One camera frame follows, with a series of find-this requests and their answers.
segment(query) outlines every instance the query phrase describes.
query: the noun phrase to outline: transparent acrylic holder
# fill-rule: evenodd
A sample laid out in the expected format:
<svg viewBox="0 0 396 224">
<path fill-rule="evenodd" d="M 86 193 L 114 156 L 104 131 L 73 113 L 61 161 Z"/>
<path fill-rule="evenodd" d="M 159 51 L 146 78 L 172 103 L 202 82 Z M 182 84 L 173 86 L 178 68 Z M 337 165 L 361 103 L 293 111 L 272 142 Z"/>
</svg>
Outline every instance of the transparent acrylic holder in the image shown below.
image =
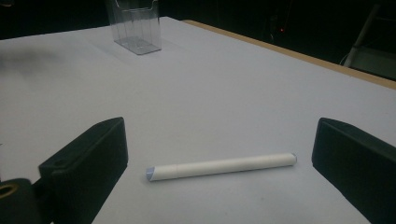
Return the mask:
<svg viewBox="0 0 396 224">
<path fill-rule="evenodd" d="M 114 41 L 141 55 L 161 49 L 158 0 L 106 0 Z"/>
</svg>

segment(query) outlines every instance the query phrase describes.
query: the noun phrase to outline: white tabletop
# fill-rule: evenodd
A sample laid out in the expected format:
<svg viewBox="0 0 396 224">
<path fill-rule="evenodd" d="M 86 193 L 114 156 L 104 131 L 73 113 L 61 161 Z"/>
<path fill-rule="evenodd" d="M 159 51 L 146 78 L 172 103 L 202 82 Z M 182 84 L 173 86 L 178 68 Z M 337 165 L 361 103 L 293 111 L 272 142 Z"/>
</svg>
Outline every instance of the white tabletop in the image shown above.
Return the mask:
<svg viewBox="0 0 396 224">
<path fill-rule="evenodd" d="M 396 91 L 161 18 L 136 56 L 109 27 L 0 41 L 0 174 L 122 116 L 129 167 L 94 223 L 368 223 L 311 162 L 318 119 L 396 146 Z M 149 183 L 153 165 L 294 152 L 292 167 Z"/>
</svg>

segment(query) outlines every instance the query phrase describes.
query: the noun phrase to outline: white stick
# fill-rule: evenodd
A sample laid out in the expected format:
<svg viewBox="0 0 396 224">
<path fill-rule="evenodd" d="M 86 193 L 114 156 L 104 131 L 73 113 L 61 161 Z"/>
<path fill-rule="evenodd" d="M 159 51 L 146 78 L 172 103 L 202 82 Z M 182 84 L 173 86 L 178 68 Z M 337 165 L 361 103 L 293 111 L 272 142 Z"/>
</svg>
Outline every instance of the white stick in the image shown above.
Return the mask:
<svg viewBox="0 0 396 224">
<path fill-rule="evenodd" d="M 294 165 L 296 162 L 297 157 L 294 154 L 283 153 L 222 161 L 201 161 L 185 164 L 154 166 L 146 170 L 146 178 L 148 181 L 153 181 L 197 175 L 216 175 L 279 166 L 290 166 Z"/>
</svg>

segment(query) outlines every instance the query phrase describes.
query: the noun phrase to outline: brown table edge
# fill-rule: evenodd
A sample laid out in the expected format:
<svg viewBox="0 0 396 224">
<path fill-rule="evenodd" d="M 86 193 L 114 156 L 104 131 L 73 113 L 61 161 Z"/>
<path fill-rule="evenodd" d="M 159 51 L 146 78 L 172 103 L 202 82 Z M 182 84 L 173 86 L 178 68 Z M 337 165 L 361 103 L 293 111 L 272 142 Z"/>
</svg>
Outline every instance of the brown table edge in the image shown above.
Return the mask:
<svg viewBox="0 0 396 224">
<path fill-rule="evenodd" d="M 198 21 L 186 20 L 184 22 L 186 22 L 187 24 L 190 24 L 190 25 L 194 25 L 194 26 L 206 29 L 208 31 L 215 32 L 215 33 L 220 34 L 220 35 L 227 35 L 229 37 L 232 37 L 232 38 L 235 38 L 235 39 L 238 39 L 238 40 L 242 40 L 242 41 L 245 41 L 247 43 L 250 43 L 250 44 L 253 44 L 253 45 L 256 45 L 256 46 L 260 46 L 260 47 L 263 47 L 263 48 L 266 48 L 266 49 L 270 49 L 270 50 L 273 50 L 273 51 L 288 55 L 290 57 L 293 57 L 293 58 L 296 58 L 296 59 L 299 59 L 299 60 L 303 60 L 303 61 L 308 62 L 308 63 L 313 63 L 315 65 L 331 69 L 331 70 L 333 70 L 335 72 L 339 72 L 339 73 L 342 73 L 342 74 L 345 74 L 345 75 L 348 75 L 348 76 L 351 76 L 351 77 L 356 77 L 356 78 L 359 78 L 359 79 L 363 79 L 365 81 L 369 81 L 369 82 L 375 83 L 377 85 L 396 90 L 396 82 L 392 81 L 392 80 L 388 80 L 388 79 L 385 79 L 385 78 L 382 78 L 382 77 L 376 77 L 374 75 L 363 73 L 361 71 L 357 71 L 357 70 L 354 70 L 354 69 L 351 69 L 351 68 L 347 68 L 347 67 L 344 67 L 344 66 L 339 65 L 339 64 L 329 63 L 329 62 L 323 61 L 321 59 L 317 59 L 317 58 L 314 58 L 314 57 L 311 57 L 311 56 L 307 56 L 307 55 L 304 55 L 302 53 L 298 53 L 298 52 L 295 52 L 295 51 L 292 51 L 292 50 L 289 50 L 289 49 L 283 49 L 281 47 L 278 47 L 278 46 L 275 46 L 275 45 L 271 45 L 271 44 L 262 42 L 260 40 L 256 40 L 256 39 L 253 39 L 253 38 L 250 38 L 250 37 L 246 37 L 246 36 L 243 36 L 243 35 L 238 35 L 238 34 L 235 34 L 235 33 L 229 32 L 229 31 L 221 30 L 219 28 L 216 28 L 216 27 L 213 27 L 213 26 L 210 26 L 210 25 L 206 25 L 206 24 L 200 23 Z"/>
</svg>

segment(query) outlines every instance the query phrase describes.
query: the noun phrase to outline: table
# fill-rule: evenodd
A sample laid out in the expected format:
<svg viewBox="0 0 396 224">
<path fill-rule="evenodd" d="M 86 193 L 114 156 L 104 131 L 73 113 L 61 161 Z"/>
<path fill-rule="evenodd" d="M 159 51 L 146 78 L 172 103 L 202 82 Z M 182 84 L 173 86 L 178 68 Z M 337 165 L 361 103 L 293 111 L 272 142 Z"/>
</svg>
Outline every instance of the table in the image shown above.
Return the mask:
<svg viewBox="0 0 396 224">
<path fill-rule="evenodd" d="M 395 146 L 392 82 L 170 18 L 161 26 L 163 49 L 144 56 L 114 43 L 109 27 L 1 41 L 2 179 L 36 181 L 42 161 L 94 123 L 122 116 L 129 167 L 94 223 L 368 223 L 310 157 L 321 117 Z M 152 165 L 280 152 L 294 152 L 297 164 L 145 178 Z"/>
</svg>

